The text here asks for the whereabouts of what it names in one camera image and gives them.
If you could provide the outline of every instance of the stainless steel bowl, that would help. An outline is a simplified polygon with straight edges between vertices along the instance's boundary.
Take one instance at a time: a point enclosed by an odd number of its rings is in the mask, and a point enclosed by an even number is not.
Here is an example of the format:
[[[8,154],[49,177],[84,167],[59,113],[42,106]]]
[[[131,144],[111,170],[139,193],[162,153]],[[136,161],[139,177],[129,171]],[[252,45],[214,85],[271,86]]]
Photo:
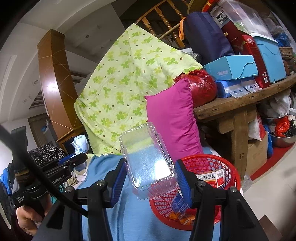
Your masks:
[[[262,123],[263,124],[267,124],[267,125],[272,125],[272,124],[277,124],[279,122],[280,119],[282,119],[284,117],[284,115],[278,116],[278,117],[264,117],[261,116],[262,119]]]
[[[296,141],[296,135],[292,137],[276,137],[273,134],[270,134],[272,145],[276,147],[288,147],[294,144]]]

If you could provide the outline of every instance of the orange strap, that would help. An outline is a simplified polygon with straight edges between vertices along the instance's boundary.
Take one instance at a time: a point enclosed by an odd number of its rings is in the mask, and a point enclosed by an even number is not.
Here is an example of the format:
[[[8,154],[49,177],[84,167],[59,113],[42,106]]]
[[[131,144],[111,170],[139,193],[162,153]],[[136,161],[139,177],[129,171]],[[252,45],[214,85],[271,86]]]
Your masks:
[[[183,30],[183,21],[185,20],[186,17],[182,18],[180,21],[180,26],[179,26],[179,38],[181,40],[184,39],[184,30]]]

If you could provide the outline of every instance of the wooden table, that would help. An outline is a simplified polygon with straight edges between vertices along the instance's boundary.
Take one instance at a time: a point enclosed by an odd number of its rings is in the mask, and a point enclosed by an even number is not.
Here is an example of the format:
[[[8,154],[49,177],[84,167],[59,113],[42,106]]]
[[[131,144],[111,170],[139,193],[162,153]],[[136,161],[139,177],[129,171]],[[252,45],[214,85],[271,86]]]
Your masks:
[[[241,179],[244,178],[247,165],[248,123],[256,117],[256,104],[292,87],[295,83],[296,74],[255,93],[239,98],[216,98],[193,110],[199,122],[216,120],[217,130],[221,134],[231,132],[231,162],[237,168]]]

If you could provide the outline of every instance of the black polka dot fabric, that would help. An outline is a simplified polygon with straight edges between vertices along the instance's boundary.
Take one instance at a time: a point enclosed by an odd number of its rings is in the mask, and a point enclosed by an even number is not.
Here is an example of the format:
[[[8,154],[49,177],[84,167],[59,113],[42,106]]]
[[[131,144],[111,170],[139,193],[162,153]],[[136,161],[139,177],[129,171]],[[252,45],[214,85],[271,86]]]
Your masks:
[[[41,166],[48,161],[61,159],[66,155],[62,148],[55,147],[50,144],[46,144],[37,149],[30,150],[28,151],[28,154],[38,166]]]

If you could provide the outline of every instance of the tiled floor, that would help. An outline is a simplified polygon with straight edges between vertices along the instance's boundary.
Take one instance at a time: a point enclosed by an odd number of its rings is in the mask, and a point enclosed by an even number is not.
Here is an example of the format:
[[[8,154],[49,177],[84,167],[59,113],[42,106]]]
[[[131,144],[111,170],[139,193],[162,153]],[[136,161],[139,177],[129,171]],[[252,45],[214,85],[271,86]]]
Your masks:
[[[284,237],[296,226],[296,146],[256,179],[244,197],[260,219],[264,214]]]

